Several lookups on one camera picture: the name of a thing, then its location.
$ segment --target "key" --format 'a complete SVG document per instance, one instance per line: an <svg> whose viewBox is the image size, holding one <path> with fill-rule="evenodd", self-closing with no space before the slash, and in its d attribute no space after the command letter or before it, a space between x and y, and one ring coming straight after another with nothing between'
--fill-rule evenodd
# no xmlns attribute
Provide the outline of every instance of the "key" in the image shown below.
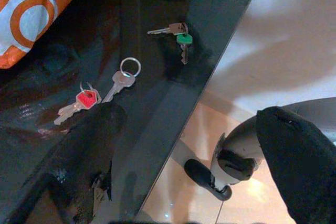
<svg viewBox="0 0 336 224"><path fill-rule="evenodd" d="M185 33L184 23L173 23L173 24L170 24L169 27L167 28L147 32L148 35L153 35L153 34L179 35L183 33Z"/></svg>
<svg viewBox="0 0 336 224"><path fill-rule="evenodd" d="M176 42L181 45L182 49L182 60L183 64L188 63L188 46L193 43L193 37L190 34L180 34L176 38Z"/></svg>
<svg viewBox="0 0 336 224"><path fill-rule="evenodd" d="M134 83L135 83L135 77L134 75L127 73L129 76L125 76L122 74L121 71L117 71L114 75L113 75L113 81L114 81L114 85L112 87L112 89L110 89L110 91L108 92L108 94L105 96L104 100L102 101L102 103L105 102L110 102L113 99L113 96L117 93L119 93L123 88L129 88L131 87Z"/></svg>
<svg viewBox="0 0 336 224"><path fill-rule="evenodd" d="M96 93L96 96L97 96L97 104L101 103L101 96L100 96L98 90L97 90L97 89L94 89L90 83L87 82L87 84L88 84L88 86L89 86L89 88L90 88L90 91L94 91L94 92ZM80 88L81 92L84 92L84 89L83 89L83 87L82 87L82 83L80 83L79 88ZM58 111L58 115L63 115L67 110L71 109L71 108L73 107L73 105L74 105L74 103L73 103L73 104L70 104L70 105L68 105L68 106L65 106L65 107L63 107L63 108L61 108L61 109Z"/></svg>
<svg viewBox="0 0 336 224"><path fill-rule="evenodd" d="M99 101L98 97L100 96L97 95L97 93L97 91L93 90L82 90L78 95L76 95L75 103L65 106L58 111L59 117L54 120L54 124L60 125L66 119L72 117L72 115L76 112L79 112L80 110L89 110L92 108Z"/></svg>

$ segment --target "tiled floor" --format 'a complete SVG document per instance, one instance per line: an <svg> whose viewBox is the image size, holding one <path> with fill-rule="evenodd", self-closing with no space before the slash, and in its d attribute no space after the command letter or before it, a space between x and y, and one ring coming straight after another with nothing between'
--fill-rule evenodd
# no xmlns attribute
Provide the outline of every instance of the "tiled floor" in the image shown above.
<svg viewBox="0 0 336 224"><path fill-rule="evenodd" d="M252 179L233 186L233 196L224 204L184 173L183 165L189 158L198 158L209 167L220 135L229 133L238 124L199 103L149 195L139 220L173 224L294 223L266 162Z"/></svg>

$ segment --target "glass tabletop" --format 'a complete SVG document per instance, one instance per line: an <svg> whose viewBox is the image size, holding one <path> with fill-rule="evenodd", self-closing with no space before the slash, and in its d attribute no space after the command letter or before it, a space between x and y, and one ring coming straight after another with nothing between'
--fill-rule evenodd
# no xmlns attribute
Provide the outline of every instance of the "glass tabletop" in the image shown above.
<svg viewBox="0 0 336 224"><path fill-rule="evenodd" d="M0 71L0 222L27 219L48 190L55 202L66 195L65 223L78 212L87 223L92 178L108 174L110 163L111 214L132 219L249 1L73 0L23 60ZM186 22L193 36L186 65L175 36L146 34L175 22ZM135 85L53 124L80 82L104 97L127 57L142 65Z"/></svg>

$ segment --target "white wall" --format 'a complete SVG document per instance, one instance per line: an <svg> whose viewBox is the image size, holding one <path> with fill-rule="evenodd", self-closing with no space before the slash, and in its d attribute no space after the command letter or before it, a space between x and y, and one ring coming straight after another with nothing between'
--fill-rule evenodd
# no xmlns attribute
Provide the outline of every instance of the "white wall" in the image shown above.
<svg viewBox="0 0 336 224"><path fill-rule="evenodd" d="M255 113L333 96L336 0L252 0L204 100L242 120L237 108Z"/></svg>

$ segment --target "black fabric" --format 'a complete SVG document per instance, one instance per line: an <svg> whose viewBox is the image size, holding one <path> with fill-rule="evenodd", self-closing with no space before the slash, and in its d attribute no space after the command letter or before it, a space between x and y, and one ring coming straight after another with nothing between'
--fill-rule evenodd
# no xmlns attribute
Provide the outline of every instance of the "black fabric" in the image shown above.
<svg viewBox="0 0 336 224"><path fill-rule="evenodd" d="M297 223L336 223L336 147L314 124L279 107L258 111L257 136Z"/></svg>
<svg viewBox="0 0 336 224"><path fill-rule="evenodd" d="M98 104L85 116L79 112L69 118L65 125L75 122L77 125L49 151L34 171L30 178L34 186L6 223L25 223L40 200L42 205L48 205L41 199L46 191L64 223L73 223L72 219L76 224L90 223L93 219L93 179L96 174L110 173L114 146L126 120L124 109L115 103ZM110 179L103 181L104 189L108 189L106 182L111 184Z"/></svg>

